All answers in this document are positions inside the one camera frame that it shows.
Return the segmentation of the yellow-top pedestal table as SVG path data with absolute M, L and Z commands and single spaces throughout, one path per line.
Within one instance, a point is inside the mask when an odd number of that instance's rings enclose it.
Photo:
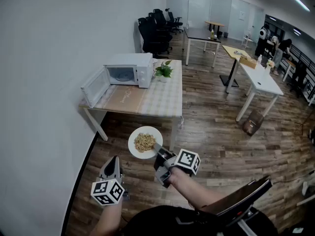
M 232 69 L 230 71 L 229 76 L 220 75 L 221 82 L 223 83 L 224 86 L 226 86 L 228 88 L 231 88 L 231 87 L 238 88 L 239 85 L 238 85 L 237 81 L 235 80 L 235 76 L 236 76 L 236 73 L 238 71 L 238 67 L 240 64 L 239 59 L 240 59 L 241 55 L 249 57 L 249 58 L 250 58 L 250 56 L 244 50 L 240 50 L 240 49 L 230 47 L 230 46 L 225 46 L 225 45 L 222 45 L 222 47 L 225 50 L 225 52 L 228 54 L 228 56 L 234 60 L 234 63 L 233 63 L 233 66 L 232 66 Z

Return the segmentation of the person's right forearm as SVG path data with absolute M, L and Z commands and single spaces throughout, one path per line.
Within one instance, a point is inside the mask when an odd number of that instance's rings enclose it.
M 226 195 L 206 188 L 177 167 L 170 169 L 168 181 L 184 196 L 195 209 L 205 211 L 206 207 L 225 198 Z

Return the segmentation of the wooden box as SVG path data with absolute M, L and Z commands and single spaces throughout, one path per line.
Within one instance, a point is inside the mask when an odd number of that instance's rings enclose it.
M 239 62 L 243 65 L 246 65 L 252 69 L 256 68 L 257 61 L 247 56 L 240 56 Z

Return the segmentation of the black-top table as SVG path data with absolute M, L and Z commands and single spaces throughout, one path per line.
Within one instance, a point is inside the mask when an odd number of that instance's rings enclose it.
M 204 48 L 203 48 L 204 53 L 206 52 L 207 44 L 216 45 L 216 50 L 215 50 L 215 54 L 214 54 L 214 58 L 213 58 L 213 62 L 212 62 L 212 68 L 215 68 L 216 60 L 217 60 L 217 54 L 219 51 L 221 41 L 219 39 L 211 38 L 210 32 L 206 29 L 184 27 L 184 33 L 185 33 L 185 35 L 183 36 L 182 50 L 185 49 L 186 39 L 188 40 L 185 65 L 189 64 L 191 42 L 195 41 L 195 42 L 204 43 Z

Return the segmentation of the black office chair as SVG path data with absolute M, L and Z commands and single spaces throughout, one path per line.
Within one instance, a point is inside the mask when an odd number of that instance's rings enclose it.
M 167 59 L 168 57 L 162 57 L 161 54 L 169 54 L 169 49 L 172 50 L 169 44 L 172 35 L 166 30 L 158 30 L 152 18 L 149 18 L 149 20 L 139 18 L 138 29 L 143 39 L 143 52 L 151 53 L 157 59 Z
M 150 26 L 152 27 L 152 29 L 154 30 L 154 32 L 163 33 L 163 34 L 165 34 L 165 35 L 170 34 L 170 30 L 169 30 L 169 27 L 168 27 L 168 26 L 159 27 L 159 26 L 156 24 L 156 21 L 155 21 L 154 13 L 153 13 L 153 12 L 150 12 L 150 13 L 148 14 L 147 21 L 148 21 L 148 23 L 150 24 Z
M 154 18 L 156 21 L 156 24 L 159 27 L 164 27 L 164 26 L 171 26 L 171 24 L 165 19 L 163 11 L 160 9 L 154 9 L 153 10 L 154 13 Z
M 170 32 L 174 34 L 183 32 L 183 30 L 180 28 L 183 25 L 183 23 L 180 22 L 181 17 L 175 18 L 173 13 L 170 11 L 170 8 L 166 8 L 165 11 L 168 14 L 166 25 L 169 27 Z

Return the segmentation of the table with checkered cloth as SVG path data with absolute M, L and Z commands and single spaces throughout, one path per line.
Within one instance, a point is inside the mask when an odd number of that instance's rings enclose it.
M 171 77 L 161 82 L 152 79 L 149 88 L 111 85 L 93 110 L 179 118 L 182 116 L 182 62 L 172 60 Z

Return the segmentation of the person's left forearm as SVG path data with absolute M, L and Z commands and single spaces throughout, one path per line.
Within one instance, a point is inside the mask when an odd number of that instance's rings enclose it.
M 114 236 L 121 221 L 123 200 L 116 205 L 105 206 L 90 236 Z

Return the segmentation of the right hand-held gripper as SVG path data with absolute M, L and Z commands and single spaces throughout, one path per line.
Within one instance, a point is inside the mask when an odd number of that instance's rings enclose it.
M 186 174 L 196 175 L 200 166 L 200 157 L 198 153 L 181 149 L 179 154 L 168 151 L 158 143 L 154 144 L 154 150 L 157 157 L 154 163 L 155 178 L 165 188 L 168 188 L 167 180 L 171 176 L 171 168 L 179 168 Z

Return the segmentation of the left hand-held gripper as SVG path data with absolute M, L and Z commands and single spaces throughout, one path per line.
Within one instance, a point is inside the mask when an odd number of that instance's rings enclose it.
M 119 157 L 111 157 L 92 183 L 91 197 L 100 206 L 117 205 L 121 199 L 129 200 L 129 192 L 122 186 L 122 175 Z

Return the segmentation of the black flat board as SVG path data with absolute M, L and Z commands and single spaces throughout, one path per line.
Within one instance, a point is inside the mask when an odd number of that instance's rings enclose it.
M 269 176 L 253 180 L 240 189 L 218 201 L 215 214 L 225 227 L 241 220 L 251 209 L 254 202 L 272 187 Z

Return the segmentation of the white round plate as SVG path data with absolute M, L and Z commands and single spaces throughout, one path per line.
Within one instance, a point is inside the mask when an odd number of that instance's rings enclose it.
M 159 145 L 163 145 L 162 135 L 156 128 L 151 127 L 151 126 L 142 126 L 134 130 L 128 139 L 128 149 L 130 153 L 139 159 L 150 159 L 150 158 L 155 157 L 157 152 L 153 148 L 144 152 L 140 152 L 136 148 L 134 140 L 140 133 L 144 135 L 146 134 L 152 135 L 156 143 L 158 143 Z

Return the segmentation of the black metal shelving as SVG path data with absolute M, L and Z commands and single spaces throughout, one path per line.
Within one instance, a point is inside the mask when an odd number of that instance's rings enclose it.
M 295 72 L 296 65 L 302 61 L 306 65 L 306 77 L 304 79 L 303 96 L 308 102 L 308 105 L 315 104 L 315 63 L 309 59 L 303 52 L 301 52 L 296 46 L 291 45 L 290 47 L 291 56 L 284 52 L 280 66 L 283 75 L 283 82 L 286 81 L 287 77 L 292 78 Z

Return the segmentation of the white microwave oven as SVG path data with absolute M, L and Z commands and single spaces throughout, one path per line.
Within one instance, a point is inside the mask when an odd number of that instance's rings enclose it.
M 113 55 L 81 87 L 85 101 L 94 107 L 111 85 L 138 86 L 147 89 L 153 76 L 151 53 Z

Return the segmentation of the green potted plant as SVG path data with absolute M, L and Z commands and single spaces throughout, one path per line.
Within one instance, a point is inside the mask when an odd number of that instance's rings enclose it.
M 161 65 L 155 69 L 155 76 L 160 82 L 166 83 L 171 79 L 171 74 L 173 72 L 173 69 L 170 66 L 171 62 L 172 60 L 162 62 Z

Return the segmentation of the person's black shirt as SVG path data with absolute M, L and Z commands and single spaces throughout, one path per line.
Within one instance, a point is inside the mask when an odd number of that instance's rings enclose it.
M 224 227 L 213 214 L 175 206 L 157 206 L 135 215 L 121 229 L 123 236 L 247 236 L 234 223 Z

